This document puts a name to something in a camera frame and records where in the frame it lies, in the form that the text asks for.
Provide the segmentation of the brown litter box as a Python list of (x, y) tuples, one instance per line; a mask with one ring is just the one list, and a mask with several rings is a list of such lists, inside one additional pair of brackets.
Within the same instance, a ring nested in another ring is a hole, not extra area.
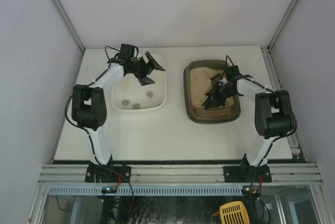
[(236, 120), (241, 113), (237, 95), (226, 99), (222, 105), (216, 102), (213, 91), (225, 77), (229, 64), (223, 60), (199, 60), (191, 62), (184, 70), (183, 87), (186, 113), (197, 124), (221, 124)]

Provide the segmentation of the black litter scoop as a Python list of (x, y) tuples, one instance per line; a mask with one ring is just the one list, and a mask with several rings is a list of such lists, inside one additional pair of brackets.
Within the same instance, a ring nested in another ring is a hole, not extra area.
[(223, 75), (222, 74), (217, 74), (215, 76), (213, 76), (212, 78), (210, 78), (212, 86), (214, 87), (215, 85), (219, 85), (221, 80), (222, 80)]

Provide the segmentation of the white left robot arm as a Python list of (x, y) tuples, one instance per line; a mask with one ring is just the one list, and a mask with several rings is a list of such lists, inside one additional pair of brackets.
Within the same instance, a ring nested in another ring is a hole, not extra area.
[(105, 46), (104, 51), (107, 56), (105, 70), (89, 84), (76, 84), (64, 107), (66, 121), (87, 134), (91, 146), (91, 163), (97, 166), (107, 166), (113, 162), (105, 137), (105, 91), (129, 74), (141, 86), (147, 86), (155, 84), (149, 78), (153, 71), (165, 72), (165, 68), (149, 51), (142, 57), (137, 46), (122, 43), (119, 49)]

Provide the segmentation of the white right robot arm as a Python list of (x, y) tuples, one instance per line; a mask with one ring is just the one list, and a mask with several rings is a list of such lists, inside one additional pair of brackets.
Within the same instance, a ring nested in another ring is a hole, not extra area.
[(245, 172), (265, 166), (273, 144), (297, 130), (297, 119), (288, 91), (275, 91), (260, 84), (253, 76), (243, 75), (234, 63), (225, 65), (223, 74), (215, 75), (211, 81), (213, 87), (206, 93), (207, 99), (202, 104), (206, 110), (225, 106), (226, 100), (236, 95), (254, 102), (257, 135), (240, 166)]

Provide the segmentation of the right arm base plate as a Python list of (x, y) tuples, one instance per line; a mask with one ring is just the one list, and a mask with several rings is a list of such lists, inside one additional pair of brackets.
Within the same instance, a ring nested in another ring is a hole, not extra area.
[(224, 166), (224, 178), (226, 183), (251, 183), (252, 181), (270, 183), (272, 177), (270, 168), (267, 165), (252, 167), (248, 171), (243, 171), (240, 166)]

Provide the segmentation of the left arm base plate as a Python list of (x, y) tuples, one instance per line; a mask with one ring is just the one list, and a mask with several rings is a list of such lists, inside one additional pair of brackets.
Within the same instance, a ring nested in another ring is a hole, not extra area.
[(110, 168), (90, 164), (87, 167), (84, 181), (86, 183), (117, 183), (120, 177), (121, 182), (126, 183), (126, 180), (122, 176), (128, 180), (130, 179), (130, 166), (113, 166)]

